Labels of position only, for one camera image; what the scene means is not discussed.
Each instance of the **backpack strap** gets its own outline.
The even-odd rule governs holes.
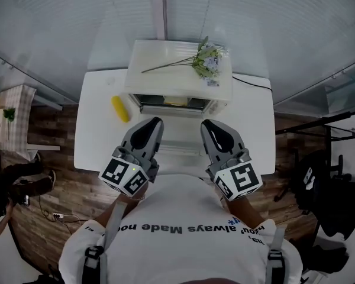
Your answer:
[[[85,251],[82,284],[106,284],[107,283],[107,254],[105,251],[117,235],[127,204],[117,202],[113,208],[111,217],[106,225],[104,246],[88,247]]]
[[[286,226],[279,227],[275,231],[272,245],[267,257],[266,284],[285,283],[285,262],[281,252]]]

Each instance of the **hand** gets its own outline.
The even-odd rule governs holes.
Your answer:
[[[6,216],[10,217],[12,215],[12,211],[13,211],[13,202],[12,202],[11,198],[8,198],[8,199],[9,199],[9,203],[5,207],[5,211],[7,212]]]

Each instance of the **checkered tablecloth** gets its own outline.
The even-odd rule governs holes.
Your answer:
[[[2,122],[0,149],[15,151],[27,160],[31,160],[27,151],[28,127],[31,102],[35,93],[34,88],[26,85],[0,93],[0,108],[16,109],[13,122],[6,119]]]

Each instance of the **white t-shirt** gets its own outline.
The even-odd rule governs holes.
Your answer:
[[[108,283],[178,284],[209,278],[265,283],[275,230],[272,220],[251,230],[223,210],[214,190],[196,177],[158,176],[145,199],[122,220],[106,251]],[[66,284],[81,283],[85,250],[102,245],[104,232],[90,220],[66,242],[59,261]],[[284,241],[282,253],[288,283],[299,283],[297,249]]]

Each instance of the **flower bouquet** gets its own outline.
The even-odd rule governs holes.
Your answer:
[[[152,69],[144,70],[142,73],[169,66],[192,66],[196,73],[205,80],[208,85],[218,86],[218,82],[212,79],[217,77],[220,73],[218,70],[218,62],[221,60],[223,52],[223,47],[208,42],[208,36],[206,36],[203,42],[199,43],[196,55],[177,62],[153,67]]]

